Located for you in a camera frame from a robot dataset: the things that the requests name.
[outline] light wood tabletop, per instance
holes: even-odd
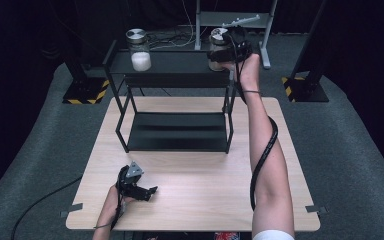
[[[222,97],[136,97],[139,111],[219,112]],[[268,114],[279,127],[294,205],[296,231],[316,231],[317,213],[307,213],[313,201],[295,152],[280,105],[263,98]],[[120,169],[136,162],[145,172],[142,188],[158,186],[149,202],[128,204],[115,230],[127,231],[251,231],[249,199],[248,116],[246,105],[237,98],[233,109],[234,134],[230,152],[130,151],[126,153],[115,134],[120,117],[112,99],[73,204],[83,208],[70,212],[69,229],[93,229]],[[121,132],[126,140],[133,122],[130,106]]]

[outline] jar lid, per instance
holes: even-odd
[[[222,34],[226,33],[227,29],[226,28],[215,28],[211,31],[211,37],[210,41],[212,44],[222,46],[222,45],[227,45],[229,41],[227,39],[224,39]]]
[[[139,28],[127,31],[126,37],[129,43],[139,44],[146,42],[146,32]]]

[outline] white sleeve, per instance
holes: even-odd
[[[266,230],[259,232],[252,240],[294,240],[294,238],[283,231]]]

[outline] lower shelf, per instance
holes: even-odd
[[[127,146],[132,151],[226,152],[225,115],[138,112]]]

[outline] glass jar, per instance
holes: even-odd
[[[151,55],[146,32],[142,29],[131,29],[126,33],[133,69],[143,72],[151,68]]]
[[[211,31],[210,34],[210,51],[216,52],[220,50],[227,49],[228,45],[230,44],[229,39],[224,39],[222,34],[227,32],[226,28],[215,28]],[[218,62],[212,62],[211,60],[208,60],[208,66],[213,71],[223,71],[223,67],[220,66]]]

